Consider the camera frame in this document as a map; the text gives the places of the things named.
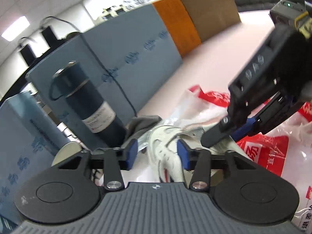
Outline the orange cardboard panel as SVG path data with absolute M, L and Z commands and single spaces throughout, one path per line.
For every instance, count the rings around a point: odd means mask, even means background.
M 152 4 L 182 58 L 201 44 L 195 25 L 181 0 L 158 0 Z

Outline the large blue cardboard box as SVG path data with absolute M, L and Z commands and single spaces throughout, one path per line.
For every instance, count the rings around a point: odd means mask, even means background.
M 182 58 L 153 5 L 145 5 L 97 25 L 63 44 L 27 73 L 52 112 L 90 150 L 105 144 L 79 119 L 58 89 L 49 98 L 52 76 L 77 61 L 127 124 L 182 64 Z

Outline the dark blue vacuum bottle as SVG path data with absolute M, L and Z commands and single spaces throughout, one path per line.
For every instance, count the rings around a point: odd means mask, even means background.
M 77 61 L 69 62 L 53 76 L 49 98 L 56 101 L 56 87 L 67 104 L 75 111 L 84 125 L 108 147 L 120 147 L 126 136 L 126 128 L 116 112 L 98 92 Z

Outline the black white striped bowl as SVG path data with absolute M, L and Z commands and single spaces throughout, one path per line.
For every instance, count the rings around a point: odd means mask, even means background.
M 56 154 L 54 157 L 54 160 L 51 164 L 51 166 L 54 166 L 65 159 L 75 155 L 76 153 L 80 152 L 82 150 L 82 147 L 77 142 L 69 142 L 66 145 L 64 145 Z

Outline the grey cloth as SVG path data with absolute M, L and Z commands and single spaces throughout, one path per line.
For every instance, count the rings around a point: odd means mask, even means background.
M 132 118 L 122 146 L 127 146 L 132 139 L 136 139 L 138 143 L 137 150 L 143 150 L 147 146 L 150 130 L 157 126 L 161 121 L 162 118 L 158 115 Z

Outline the white sneaker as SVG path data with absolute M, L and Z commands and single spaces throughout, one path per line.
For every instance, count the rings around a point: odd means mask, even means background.
M 149 166 L 153 179 L 157 182 L 184 182 L 189 184 L 193 171 L 187 171 L 183 167 L 178 155 L 178 141 L 181 139 L 187 146 L 198 150 L 208 150 L 212 155 L 224 155 L 228 150 L 233 150 L 244 157 L 247 155 L 231 137 L 226 137 L 216 145 L 206 148 L 201 145 L 200 139 L 206 131 L 216 123 L 191 124 L 185 128 L 172 125 L 157 125 L 146 132 L 141 138 L 146 147 Z

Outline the brown cardboard box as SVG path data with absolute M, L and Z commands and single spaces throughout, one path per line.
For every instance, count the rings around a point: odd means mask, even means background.
M 241 22 L 234 0 L 181 0 L 202 42 Z

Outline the red white plastic bag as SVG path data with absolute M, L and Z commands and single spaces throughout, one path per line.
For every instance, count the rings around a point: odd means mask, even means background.
M 212 124 L 225 116 L 229 103 L 228 93 L 203 92 L 200 86 L 192 86 L 169 116 L 169 124 L 183 128 Z M 311 104 L 305 103 L 267 134 L 247 136 L 237 144 L 251 160 L 296 187 L 300 202 L 293 223 L 311 233 Z

